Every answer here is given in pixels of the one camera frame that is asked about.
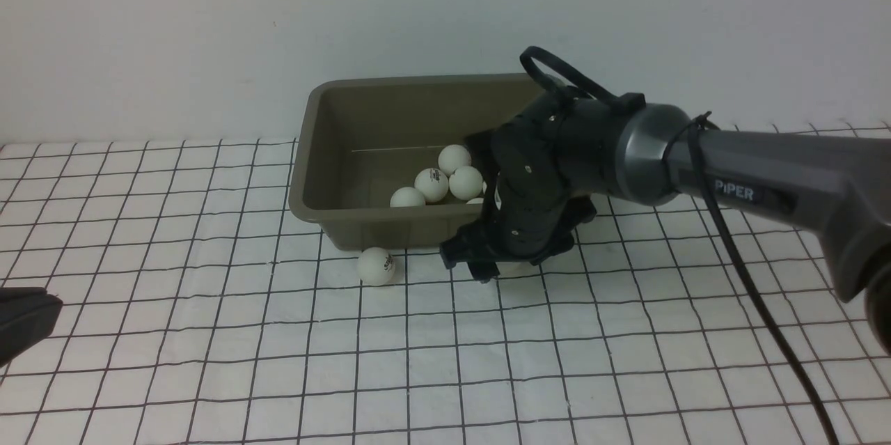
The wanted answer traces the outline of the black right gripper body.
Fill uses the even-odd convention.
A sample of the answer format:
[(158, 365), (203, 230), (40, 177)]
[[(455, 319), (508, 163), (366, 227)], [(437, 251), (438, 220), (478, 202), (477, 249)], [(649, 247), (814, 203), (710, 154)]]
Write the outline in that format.
[(499, 127), (468, 136), (471, 155), (496, 188), (480, 216), (442, 242), (449, 270), (496, 271), (498, 262), (538, 264), (574, 245), (571, 232), (596, 213), (591, 194), (620, 193), (615, 147), (627, 101), (543, 93)]

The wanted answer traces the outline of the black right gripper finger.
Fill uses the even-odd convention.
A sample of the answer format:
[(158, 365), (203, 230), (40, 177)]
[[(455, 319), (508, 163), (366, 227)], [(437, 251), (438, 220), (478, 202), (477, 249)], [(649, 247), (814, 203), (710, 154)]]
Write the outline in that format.
[(480, 283), (488, 283), (499, 277), (498, 264), (492, 261), (468, 262), (468, 270), (472, 278)]

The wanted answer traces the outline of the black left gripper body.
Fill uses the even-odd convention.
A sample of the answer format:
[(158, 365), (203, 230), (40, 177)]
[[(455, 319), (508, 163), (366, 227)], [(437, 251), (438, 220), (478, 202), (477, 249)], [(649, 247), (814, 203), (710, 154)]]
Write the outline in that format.
[(1, 365), (53, 334), (63, 300), (44, 288), (1, 289)]

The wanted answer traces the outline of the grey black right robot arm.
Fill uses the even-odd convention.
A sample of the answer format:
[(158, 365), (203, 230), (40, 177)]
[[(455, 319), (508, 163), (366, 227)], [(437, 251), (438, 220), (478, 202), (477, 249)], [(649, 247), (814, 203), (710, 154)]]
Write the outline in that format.
[(865, 292), (867, 321), (889, 349), (887, 139), (709, 128), (667, 104), (538, 96), (466, 146), (495, 194), (442, 242), (448, 268), (486, 282), (500, 262), (540, 264), (574, 245), (592, 194), (655, 207), (679, 194), (814, 233), (841, 302)]

